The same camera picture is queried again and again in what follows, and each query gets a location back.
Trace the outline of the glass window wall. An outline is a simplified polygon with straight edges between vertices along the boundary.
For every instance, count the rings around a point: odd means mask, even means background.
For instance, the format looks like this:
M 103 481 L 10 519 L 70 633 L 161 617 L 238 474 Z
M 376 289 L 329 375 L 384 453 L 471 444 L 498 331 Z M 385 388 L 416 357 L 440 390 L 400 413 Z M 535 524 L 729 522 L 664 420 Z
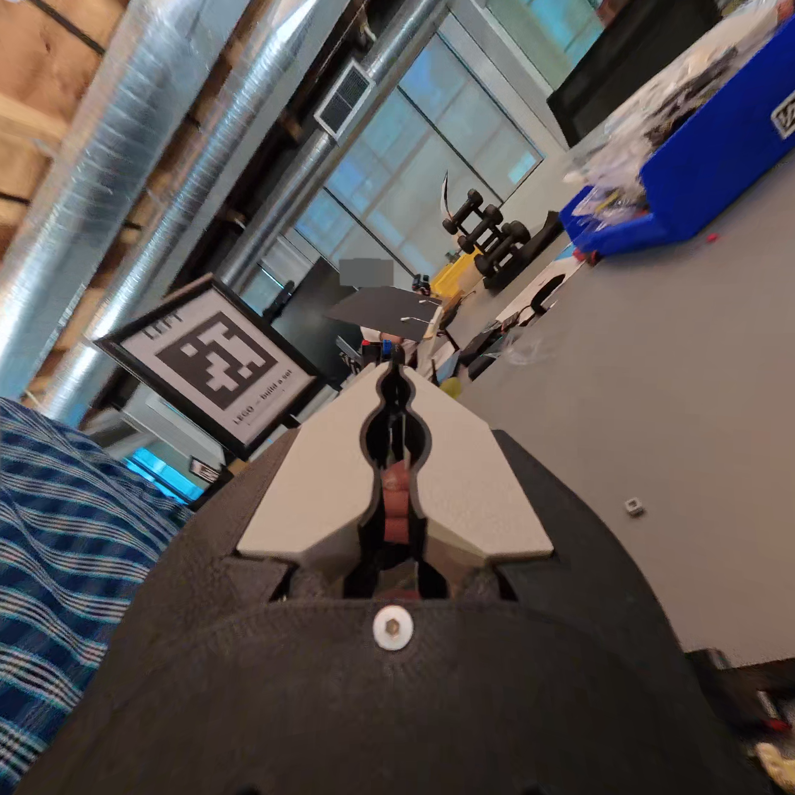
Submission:
M 334 268 L 353 258 L 389 261 L 391 283 L 409 289 L 414 275 L 434 276 L 454 250 L 442 227 L 445 176 L 451 207 L 470 189 L 499 206 L 542 160 L 449 38 L 436 34 L 263 257 L 242 297 L 262 312 L 319 258 Z

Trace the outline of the black flat panel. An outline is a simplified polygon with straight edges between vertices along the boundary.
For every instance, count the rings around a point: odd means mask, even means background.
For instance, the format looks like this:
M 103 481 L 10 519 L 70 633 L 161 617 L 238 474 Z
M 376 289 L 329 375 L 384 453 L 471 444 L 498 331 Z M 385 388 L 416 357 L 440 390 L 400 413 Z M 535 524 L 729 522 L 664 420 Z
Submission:
M 378 286 L 354 291 L 323 314 L 331 320 L 420 343 L 440 309 L 440 303 L 429 297 L 393 286 Z

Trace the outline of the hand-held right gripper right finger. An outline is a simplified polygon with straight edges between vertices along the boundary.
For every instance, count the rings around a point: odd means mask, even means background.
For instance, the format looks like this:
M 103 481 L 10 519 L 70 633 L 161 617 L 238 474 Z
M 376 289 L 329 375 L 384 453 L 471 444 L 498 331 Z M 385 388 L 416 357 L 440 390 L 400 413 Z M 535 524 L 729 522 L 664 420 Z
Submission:
M 411 486 L 424 561 L 454 594 L 496 564 L 550 559 L 552 540 L 488 423 L 414 370 L 400 372 L 424 434 Z

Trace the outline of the white vent grille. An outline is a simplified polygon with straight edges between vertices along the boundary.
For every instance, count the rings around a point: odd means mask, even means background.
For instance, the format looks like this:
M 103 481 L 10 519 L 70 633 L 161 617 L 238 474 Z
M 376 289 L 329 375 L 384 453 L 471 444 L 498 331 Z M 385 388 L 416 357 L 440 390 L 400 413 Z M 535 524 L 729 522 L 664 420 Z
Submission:
M 332 140 L 338 142 L 374 87 L 375 82 L 366 69 L 357 60 L 349 60 L 330 92 L 318 105 L 314 119 Z

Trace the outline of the silver insulated duct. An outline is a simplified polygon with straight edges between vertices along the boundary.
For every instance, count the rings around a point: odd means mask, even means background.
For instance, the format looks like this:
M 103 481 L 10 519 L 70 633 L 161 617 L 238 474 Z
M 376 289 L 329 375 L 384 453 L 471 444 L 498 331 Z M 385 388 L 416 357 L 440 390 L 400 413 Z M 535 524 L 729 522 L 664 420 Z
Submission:
M 129 2 L 2 260 L 2 397 L 52 350 L 248 5 Z
M 82 422 L 114 369 L 98 340 L 161 300 L 349 5 L 280 1 L 264 8 L 164 198 L 51 377 L 41 399 L 46 417 Z

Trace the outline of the large black screen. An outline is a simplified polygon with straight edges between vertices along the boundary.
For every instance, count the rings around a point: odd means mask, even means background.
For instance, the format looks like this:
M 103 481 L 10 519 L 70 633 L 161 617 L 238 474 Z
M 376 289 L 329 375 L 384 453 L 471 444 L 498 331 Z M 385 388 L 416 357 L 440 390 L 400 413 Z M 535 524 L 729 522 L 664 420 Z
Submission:
M 547 104 L 569 148 L 721 21 L 714 1 L 625 2 Z

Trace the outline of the clear plastic bag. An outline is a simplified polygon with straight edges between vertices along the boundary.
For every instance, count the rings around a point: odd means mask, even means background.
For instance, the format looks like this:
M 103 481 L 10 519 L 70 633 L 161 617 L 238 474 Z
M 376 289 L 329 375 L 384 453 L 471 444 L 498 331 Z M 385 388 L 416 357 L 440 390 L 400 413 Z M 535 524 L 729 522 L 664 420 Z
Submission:
M 506 365 L 532 366 L 550 359 L 552 349 L 548 341 L 533 335 L 507 335 L 499 344 L 495 360 Z

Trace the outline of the rack of black dumbbells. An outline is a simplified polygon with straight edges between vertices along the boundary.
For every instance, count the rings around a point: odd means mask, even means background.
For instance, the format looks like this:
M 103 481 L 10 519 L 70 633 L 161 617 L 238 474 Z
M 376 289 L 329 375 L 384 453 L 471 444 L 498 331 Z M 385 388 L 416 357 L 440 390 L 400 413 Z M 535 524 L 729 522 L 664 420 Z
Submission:
M 482 205 L 482 195 L 471 189 L 456 212 L 448 205 L 448 181 L 441 190 L 443 229 L 452 235 L 459 249 L 474 257 L 475 268 L 484 277 L 495 277 L 502 264 L 514 257 L 531 233 L 519 221 L 505 222 L 502 212 L 494 204 Z

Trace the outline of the black monitor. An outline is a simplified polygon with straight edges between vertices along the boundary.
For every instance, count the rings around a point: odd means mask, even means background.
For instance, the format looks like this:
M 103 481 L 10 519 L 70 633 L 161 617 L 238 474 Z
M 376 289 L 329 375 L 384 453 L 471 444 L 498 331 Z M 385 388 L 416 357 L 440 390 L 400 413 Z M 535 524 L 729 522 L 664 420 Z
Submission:
M 345 323 L 328 317 L 327 311 L 353 293 L 353 287 L 340 283 L 336 268 L 319 258 L 272 323 L 273 329 L 334 387 L 350 373 L 336 344 L 336 338 L 348 331 Z

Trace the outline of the smooth metal round duct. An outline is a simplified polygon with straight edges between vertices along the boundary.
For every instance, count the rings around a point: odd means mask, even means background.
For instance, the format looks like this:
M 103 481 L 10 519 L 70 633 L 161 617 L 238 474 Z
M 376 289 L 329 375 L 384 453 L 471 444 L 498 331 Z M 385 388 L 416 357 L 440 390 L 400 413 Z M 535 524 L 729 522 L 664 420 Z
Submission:
M 407 1 L 397 9 L 360 67 L 371 82 L 369 92 L 335 137 L 319 127 L 302 145 L 265 203 L 253 216 L 215 276 L 238 293 L 279 234 L 293 224 L 363 134 L 392 90 L 449 12 L 444 1 Z

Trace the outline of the clear bags of toy parts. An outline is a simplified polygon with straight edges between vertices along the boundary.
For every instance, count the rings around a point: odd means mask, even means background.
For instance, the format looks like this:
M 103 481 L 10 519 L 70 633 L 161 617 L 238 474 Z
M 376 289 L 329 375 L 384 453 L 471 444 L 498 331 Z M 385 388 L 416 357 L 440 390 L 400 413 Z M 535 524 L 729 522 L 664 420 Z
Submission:
M 597 232 L 649 214 L 642 166 L 792 15 L 793 2 L 743 2 L 577 144 L 564 177 L 586 188 L 574 220 Z

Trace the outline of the blue storage bin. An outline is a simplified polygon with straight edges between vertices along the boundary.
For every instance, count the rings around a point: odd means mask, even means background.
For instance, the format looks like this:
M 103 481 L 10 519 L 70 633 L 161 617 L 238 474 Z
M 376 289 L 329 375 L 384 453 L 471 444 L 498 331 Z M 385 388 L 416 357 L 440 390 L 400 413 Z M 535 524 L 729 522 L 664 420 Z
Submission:
M 560 210 L 571 243 L 603 256 L 692 238 L 793 149 L 794 21 L 770 40 L 650 157 L 640 171 L 649 214 L 597 232 Z

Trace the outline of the yellow bin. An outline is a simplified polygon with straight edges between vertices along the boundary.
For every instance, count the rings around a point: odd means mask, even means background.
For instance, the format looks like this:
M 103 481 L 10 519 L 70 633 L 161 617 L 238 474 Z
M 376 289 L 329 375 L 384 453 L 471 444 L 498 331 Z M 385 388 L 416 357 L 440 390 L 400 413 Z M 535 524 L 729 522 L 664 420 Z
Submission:
M 482 282 L 483 275 L 475 264 L 474 253 L 462 253 L 453 263 L 445 265 L 431 280 L 432 297 L 450 301 L 456 296 L 471 293 Z

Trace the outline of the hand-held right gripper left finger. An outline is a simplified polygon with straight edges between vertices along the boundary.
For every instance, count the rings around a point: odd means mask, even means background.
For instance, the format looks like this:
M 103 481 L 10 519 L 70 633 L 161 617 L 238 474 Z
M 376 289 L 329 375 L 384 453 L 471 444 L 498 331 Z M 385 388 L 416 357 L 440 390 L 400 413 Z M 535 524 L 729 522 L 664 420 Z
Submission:
M 366 446 L 390 364 L 370 365 L 299 428 L 237 544 L 247 562 L 318 576 L 332 599 L 385 541 L 381 469 Z

